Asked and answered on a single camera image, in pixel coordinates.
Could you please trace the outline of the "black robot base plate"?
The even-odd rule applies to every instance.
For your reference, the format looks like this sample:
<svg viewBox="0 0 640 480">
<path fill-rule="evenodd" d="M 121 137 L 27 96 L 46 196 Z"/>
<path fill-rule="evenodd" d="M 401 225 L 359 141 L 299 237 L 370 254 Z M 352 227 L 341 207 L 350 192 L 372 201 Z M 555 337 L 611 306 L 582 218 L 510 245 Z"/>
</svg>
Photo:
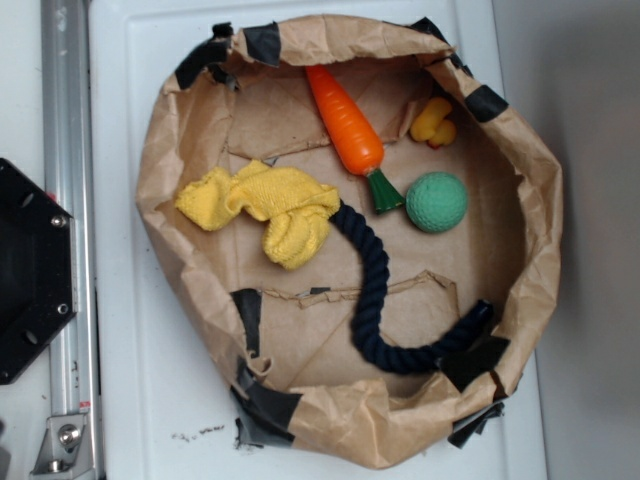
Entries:
<svg viewBox="0 0 640 480">
<path fill-rule="evenodd" d="M 73 217 L 1 160 L 1 383 L 15 382 L 75 316 Z"/>
</svg>

